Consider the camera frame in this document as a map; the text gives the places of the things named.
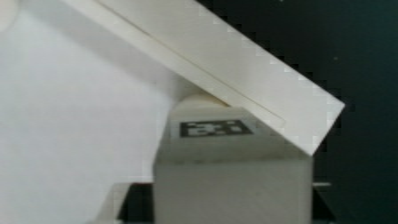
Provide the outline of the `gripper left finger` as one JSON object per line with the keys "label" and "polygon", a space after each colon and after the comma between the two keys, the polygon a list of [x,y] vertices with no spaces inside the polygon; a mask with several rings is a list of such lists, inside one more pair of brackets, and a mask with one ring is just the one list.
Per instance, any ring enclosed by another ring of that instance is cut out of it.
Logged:
{"label": "gripper left finger", "polygon": [[100,224],[155,224],[153,184],[118,183],[100,210]]}

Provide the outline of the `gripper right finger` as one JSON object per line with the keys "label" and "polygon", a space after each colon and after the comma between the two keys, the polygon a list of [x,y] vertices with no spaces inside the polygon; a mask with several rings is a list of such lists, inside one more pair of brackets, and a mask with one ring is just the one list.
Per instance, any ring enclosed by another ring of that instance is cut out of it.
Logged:
{"label": "gripper right finger", "polygon": [[313,183],[313,220],[311,224],[338,224],[331,206],[327,205],[322,192],[331,188],[329,182]]}

